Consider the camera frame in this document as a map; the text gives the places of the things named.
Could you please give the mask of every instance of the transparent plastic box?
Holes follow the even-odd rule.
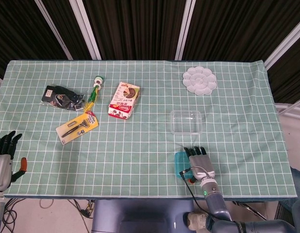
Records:
[[[202,133],[202,115],[199,111],[174,110],[170,113],[173,134],[194,135]]]

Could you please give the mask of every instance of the white flower-shaped plate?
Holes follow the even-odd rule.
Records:
[[[183,74],[183,84],[198,96],[210,95],[217,87],[217,78],[210,69],[192,67]]]

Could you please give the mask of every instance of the green checkered tablecloth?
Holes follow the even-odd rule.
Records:
[[[190,67],[217,77],[211,95],[196,96],[182,84]],[[93,111],[99,127],[62,145],[55,129],[80,112],[47,107],[47,85],[79,93],[105,78]],[[108,116],[120,81],[141,87],[129,120]],[[200,135],[173,135],[172,110],[204,114]],[[11,61],[0,88],[0,136],[22,133],[14,170],[27,157],[28,172],[7,196],[78,198],[189,198],[175,175],[175,152],[204,146],[225,198],[282,199],[296,192],[279,119],[262,61]],[[202,197],[195,185],[193,192]]]

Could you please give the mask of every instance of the razor package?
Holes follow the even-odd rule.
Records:
[[[95,114],[88,111],[77,118],[56,128],[61,143],[64,145],[98,126]]]

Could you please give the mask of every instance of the white floor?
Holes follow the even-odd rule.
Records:
[[[300,120],[290,117],[281,117],[288,148],[290,165],[300,170]],[[82,208],[87,205],[86,200],[79,201]],[[51,200],[42,200],[42,206],[49,206]],[[268,219],[274,219],[277,202],[250,204]],[[260,219],[248,212],[243,207],[235,206],[227,201],[227,207],[235,221],[259,221]],[[54,200],[48,209],[42,209],[38,199],[26,199],[18,203],[14,209],[17,211],[15,233],[86,233],[82,217],[67,200]],[[85,223],[90,231],[92,220],[85,218]]]

